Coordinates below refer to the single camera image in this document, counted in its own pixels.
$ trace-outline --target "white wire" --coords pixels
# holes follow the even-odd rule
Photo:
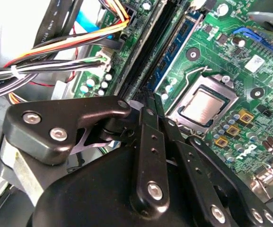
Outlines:
[[[17,69],[17,72],[24,72],[24,71],[29,71],[29,70],[38,70],[38,69],[49,68],[49,67],[61,67],[61,66],[75,64],[75,63],[82,62],[82,61],[87,61],[88,62],[88,61],[95,60],[95,59],[101,59],[101,57],[83,58],[83,59],[68,61],[68,62],[64,62],[64,63],[35,65],[35,66],[30,66],[30,67],[26,67],[26,68]],[[9,74],[9,73],[12,73],[12,72],[13,72],[12,70],[0,71],[0,75]]]

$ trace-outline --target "black capacitor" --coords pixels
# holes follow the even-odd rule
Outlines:
[[[268,143],[268,141],[264,140],[264,141],[262,142],[262,145],[264,146],[264,148],[265,148],[267,151],[269,151],[269,152],[272,152],[272,151],[273,151],[273,148],[272,148],[272,146]]]
[[[245,47],[246,41],[238,36],[233,37],[232,43],[238,47]]]
[[[273,137],[272,136],[268,136],[267,141],[271,145],[271,147],[273,148]]]

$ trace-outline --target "mounting hole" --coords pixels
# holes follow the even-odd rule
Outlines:
[[[154,112],[153,112],[152,110],[147,109],[147,112],[148,112],[148,114],[150,114],[151,116],[154,116]]]
[[[156,135],[151,135],[151,138],[152,138],[153,140],[157,140]]]
[[[168,120],[169,125],[175,126],[175,123],[172,120]]]
[[[128,129],[126,132],[125,132],[125,135],[128,136],[128,137],[131,137],[134,135],[134,131],[131,130],[131,129]]]
[[[155,154],[155,155],[158,155],[158,154],[159,154],[159,152],[158,152],[155,148],[152,148],[151,151],[152,151],[152,153]]]
[[[125,102],[122,101],[122,100],[118,100],[117,103],[118,103],[122,108],[127,108],[127,107],[128,107],[128,104],[125,103]]]
[[[189,155],[191,158],[195,158],[194,154],[192,154],[191,152],[189,152]]]
[[[198,174],[200,174],[200,175],[203,174],[199,168],[196,167],[195,170],[197,171]]]

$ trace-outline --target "silver screw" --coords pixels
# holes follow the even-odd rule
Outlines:
[[[226,222],[226,217],[222,213],[222,211],[215,205],[212,205],[211,211],[213,216],[220,222],[220,223],[225,223]]]
[[[148,114],[150,114],[151,116],[154,116],[154,112],[153,112],[152,110],[147,109],[147,112],[148,112]]]
[[[122,108],[127,108],[127,107],[128,107],[127,103],[125,103],[125,102],[122,101],[122,100],[118,100],[117,103],[118,103]]]
[[[198,145],[201,145],[202,143],[199,141],[199,139],[195,138],[194,139],[195,143],[197,143]]]
[[[161,200],[163,198],[163,191],[155,183],[148,184],[148,192],[155,200]]]
[[[54,128],[50,130],[50,136],[52,139],[57,141],[65,141],[68,137],[68,134],[65,129]]]
[[[174,122],[171,121],[171,120],[168,120],[168,123],[169,123],[169,125],[171,125],[171,126],[175,126]]]
[[[41,122],[41,117],[36,113],[26,113],[23,115],[23,120],[27,124],[38,124]]]
[[[263,218],[261,217],[261,215],[258,213],[257,210],[252,209],[252,214],[253,214],[254,218],[255,218],[259,223],[263,223],[263,222],[264,222]]]
[[[264,210],[264,215],[273,224],[273,217],[272,217],[272,215],[268,211],[266,211],[266,210]]]
[[[231,80],[231,78],[230,78],[229,76],[223,76],[223,77],[221,78],[221,81],[222,81],[223,83],[228,83],[228,82],[230,82],[230,80]]]

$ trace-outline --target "chip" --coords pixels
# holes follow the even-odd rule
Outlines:
[[[175,52],[176,49],[177,49],[177,44],[176,43],[172,43],[171,46],[170,46],[170,48],[169,48],[170,54],[172,55]]]
[[[237,48],[237,49],[235,50],[234,54],[235,54],[235,55],[238,55],[238,54],[240,54],[241,52],[242,52],[242,50],[239,49],[239,48]]]
[[[264,111],[266,111],[266,110],[268,109],[268,107],[266,107],[265,105],[258,105],[258,106],[256,107],[256,109],[257,109],[261,114],[263,114]]]
[[[221,36],[219,37],[219,39],[217,41],[220,44],[225,44],[228,39],[229,39],[229,37],[227,37],[225,34],[221,34]]]
[[[254,119],[254,116],[245,109],[241,109],[238,113],[240,115],[240,120],[243,123],[249,124]]]
[[[183,24],[183,26],[181,27],[179,33],[181,36],[184,36],[185,32],[187,31],[188,29],[188,25],[187,24]]]
[[[204,30],[206,33],[210,33],[212,31],[213,27],[208,25]]]
[[[232,136],[236,136],[237,134],[239,134],[239,132],[240,132],[240,129],[235,125],[230,125],[230,127],[227,130],[227,133]]]
[[[165,62],[165,60],[163,60],[159,66],[159,70],[162,71],[165,69],[165,66],[167,65],[167,63]]]
[[[221,136],[219,139],[215,140],[215,144],[221,148],[224,148],[228,145],[228,141],[225,137]]]
[[[201,125],[206,125],[219,113],[225,102],[204,89],[198,89],[181,115]]]

